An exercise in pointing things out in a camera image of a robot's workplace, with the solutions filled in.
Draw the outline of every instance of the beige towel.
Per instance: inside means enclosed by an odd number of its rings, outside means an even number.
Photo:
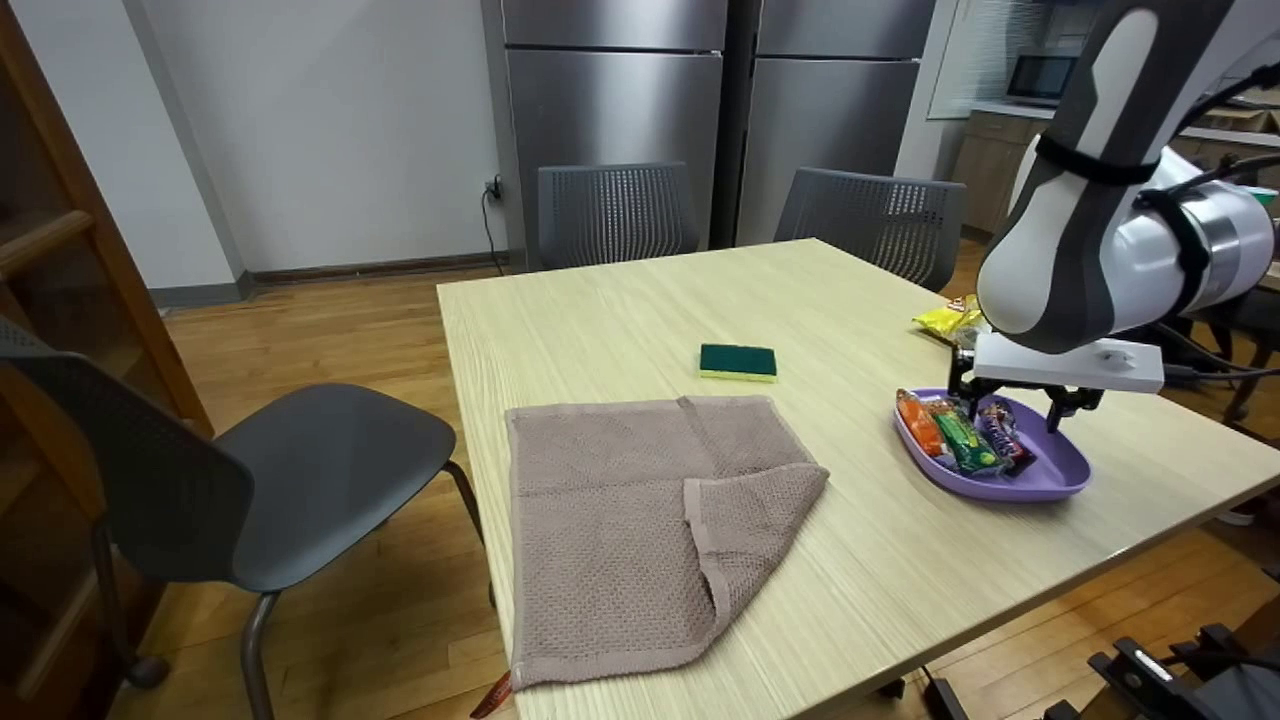
[[[517,409],[517,689],[706,656],[827,472],[767,399]]]

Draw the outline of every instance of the wooden table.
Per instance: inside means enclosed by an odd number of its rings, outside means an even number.
[[[1065,421],[1092,462],[1076,500],[994,509],[940,492],[891,435],[891,392],[948,376],[948,353],[913,333],[940,296],[818,239],[446,286],[441,301],[507,650],[507,409],[761,392],[833,472],[792,555],[702,666],[534,689],[521,718],[792,718],[1280,477],[1276,447],[1160,397],[1107,397]],[[706,342],[771,344],[779,381],[702,381]]]

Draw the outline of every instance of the purple bowl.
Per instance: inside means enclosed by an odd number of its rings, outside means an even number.
[[[917,397],[940,399],[948,392],[944,388],[917,388]],[[998,503],[1052,503],[1052,500],[1076,495],[1087,482],[1087,462],[1076,453],[1076,446],[1061,433],[1050,433],[1044,417],[1021,399],[1010,399],[1010,414],[1011,414],[1021,446],[1028,453],[1038,453],[1038,462],[1016,477],[962,477],[957,470],[931,462],[917,446],[917,435],[903,428],[901,414],[891,414],[891,428],[903,442],[903,447],[913,453],[917,470],[957,495],[998,500]]]

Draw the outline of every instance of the cabinet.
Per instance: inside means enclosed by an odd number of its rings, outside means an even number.
[[[75,349],[175,414],[209,417],[144,293],[75,141],[0,5],[0,316]],[[87,530],[105,513],[91,456],[15,373],[0,373],[0,718],[105,718]],[[125,576],[132,627],[160,589]]]
[[[957,180],[966,184],[966,228],[975,236],[998,236],[1016,170],[1033,146],[1033,137],[1050,124],[1050,114],[1033,109],[982,109],[966,119]],[[1280,152],[1280,137],[1265,133],[1217,133],[1217,129],[1188,129],[1173,141],[1182,155],[1197,170],[1212,171],[1243,155]],[[1280,188],[1280,170],[1257,171],[1257,184]]]

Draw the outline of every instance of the refrigerator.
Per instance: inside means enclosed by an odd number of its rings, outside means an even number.
[[[891,176],[936,0],[761,0],[732,60],[717,228],[776,236],[797,170]]]
[[[727,0],[485,0],[501,203],[535,267],[535,170],[684,166],[711,224]]]

